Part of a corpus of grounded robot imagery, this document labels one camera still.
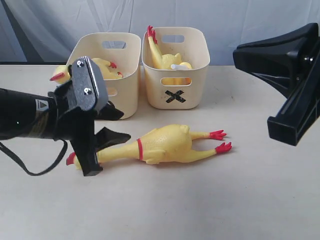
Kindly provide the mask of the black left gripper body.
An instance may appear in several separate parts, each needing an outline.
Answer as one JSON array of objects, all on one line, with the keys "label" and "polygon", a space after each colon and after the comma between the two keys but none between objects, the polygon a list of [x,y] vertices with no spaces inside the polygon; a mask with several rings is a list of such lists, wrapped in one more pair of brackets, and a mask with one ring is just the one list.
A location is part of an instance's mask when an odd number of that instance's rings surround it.
[{"label": "black left gripper body", "polygon": [[68,140],[85,177],[102,171],[95,150],[97,96],[92,86],[77,86],[72,81],[58,86],[50,94],[56,103],[57,116],[53,138]]}]

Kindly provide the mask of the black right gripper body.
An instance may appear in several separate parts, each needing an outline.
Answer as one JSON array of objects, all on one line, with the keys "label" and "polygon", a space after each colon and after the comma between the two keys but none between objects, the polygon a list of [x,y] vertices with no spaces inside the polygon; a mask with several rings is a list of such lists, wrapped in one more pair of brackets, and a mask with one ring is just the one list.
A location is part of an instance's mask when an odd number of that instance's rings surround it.
[{"label": "black right gripper body", "polygon": [[269,84],[286,98],[278,113],[267,119],[269,137],[296,146],[320,116],[320,48],[267,75]]}]

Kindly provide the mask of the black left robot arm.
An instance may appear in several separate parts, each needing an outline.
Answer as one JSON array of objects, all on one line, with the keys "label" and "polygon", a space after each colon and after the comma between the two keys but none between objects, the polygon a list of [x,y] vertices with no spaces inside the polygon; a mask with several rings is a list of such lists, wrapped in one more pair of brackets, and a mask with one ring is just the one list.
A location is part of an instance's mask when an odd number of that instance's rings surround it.
[{"label": "black left robot arm", "polygon": [[63,141],[57,158],[47,169],[34,173],[20,157],[4,144],[0,150],[16,162],[28,175],[41,176],[53,170],[66,154],[68,143],[79,161],[85,177],[95,176],[103,169],[97,152],[123,144],[131,136],[103,127],[95,133],[99,115],[98,93],[93,86],[73,86],[65,83],[41,96],[2,88],[0,90],[0,140],[16,137]]}]

